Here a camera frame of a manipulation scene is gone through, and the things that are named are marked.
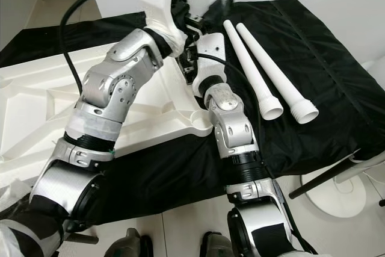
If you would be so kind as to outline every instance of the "white plastic frame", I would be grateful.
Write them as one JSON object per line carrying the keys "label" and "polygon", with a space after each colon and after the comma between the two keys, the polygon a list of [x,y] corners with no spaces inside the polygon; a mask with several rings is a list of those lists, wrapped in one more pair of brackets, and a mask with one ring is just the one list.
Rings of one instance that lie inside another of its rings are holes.
{"label": "white plastic frame", "polygon": [[[112,44],[72,52],[82,79]],[[62,55],[0,69],[0,188],[39,175],[63,136],[78,91]],[[174,58],[138,93],[116,142],[116,157],[180,137],[210,134],[208,112],[185,84]]]}

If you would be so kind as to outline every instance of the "black ribbed joint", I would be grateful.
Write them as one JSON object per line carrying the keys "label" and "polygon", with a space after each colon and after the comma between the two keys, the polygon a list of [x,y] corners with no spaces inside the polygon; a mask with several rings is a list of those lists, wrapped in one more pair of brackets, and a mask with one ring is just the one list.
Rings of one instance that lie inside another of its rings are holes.
{"label": "black ribbed joint", "polygon": [[223,185],[235,185],[269,177],[258,152],[247,152],[222,159]]}
{"label": "black ribbed joint", "polygon": [[115,142],[107,141],[101,138],[93,137],[92,135],[82,135],[77,140],[71,138],[64,132],[63,137],[68,143],[74,146],[82,147],[87,150],[95,150],[98,152],[112,152],[114,150]]}
{"label": "black ribbed joint", "polygon": [[215,84],[223,83],[223,79],[219,75],[211,75],[205,78],[199,85],[199,93],[204,96],[206,91]]}

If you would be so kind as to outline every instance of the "black strap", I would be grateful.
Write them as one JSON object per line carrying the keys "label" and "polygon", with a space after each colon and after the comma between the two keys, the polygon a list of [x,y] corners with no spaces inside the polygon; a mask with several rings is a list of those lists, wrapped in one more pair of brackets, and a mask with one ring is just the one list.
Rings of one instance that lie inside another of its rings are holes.
{"label": "black strap", "polygon": [[251,234],[261,257],[278,257],[284,253],[295,251],[286,237],[283,223],[260,228]]}
{"label": "black strap", "polygon": [[164,40],[163,37],[161,37],[159,34],[157,34],[156,32],[154,32],[154,30],[150,29],[150,28],[143,28],[143,30],[150,34],[150,36],[154,39],[156,45],[158,46],[159,48],[159,51],[161,52],[161,55],[162,55],[162,58],[166,58],[168,57],[172,52],[173,50],[171,49],[171,47],[168,45],[168,43]]}

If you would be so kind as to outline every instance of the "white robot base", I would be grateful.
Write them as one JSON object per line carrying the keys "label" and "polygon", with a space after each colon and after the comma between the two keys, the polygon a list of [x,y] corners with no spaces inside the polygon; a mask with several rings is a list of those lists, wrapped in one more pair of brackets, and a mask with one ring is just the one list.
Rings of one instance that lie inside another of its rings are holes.
{"label": "white robot base", "polygon": [[[329,168],[323,168],[301,176],[301,184],[306,184]],[[321,211],[338,218],[351,218],[363,211],[366,191],[360,177],[354,176],[337,184],[330,179],[308,191],[306,196]]]}

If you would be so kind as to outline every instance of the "black cloth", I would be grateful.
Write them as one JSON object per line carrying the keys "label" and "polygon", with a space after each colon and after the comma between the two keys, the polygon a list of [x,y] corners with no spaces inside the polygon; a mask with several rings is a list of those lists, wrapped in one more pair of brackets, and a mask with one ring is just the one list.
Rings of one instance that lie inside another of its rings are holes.
{"label": "black cloth", "polygon": [[[117,42],[144,15],[127,14],[69,25],[70,50]],[[297,0],[238,2],[228,17],[243,22],[305,98],[319,109],[312,122],[299,125],[286,102],[256,61],[272,93],[284,107],[257,130],[262,157],[276,176],[300,175],[335,163],[360,149],[359,159],[385,150],[385,92],[327,27]],[[210,32],[225,35],[226,57],[241,68],[221,21]],[[1,52],[0,66],[59,54],[57,27],[25,29]],[[254,127],[257,113],[241,79],[225,68],[228,83],[245,102]],[[107,172],[112,186],[99,223],[156,214],[224,193],[213,135],[171,140],[114,161]]]}

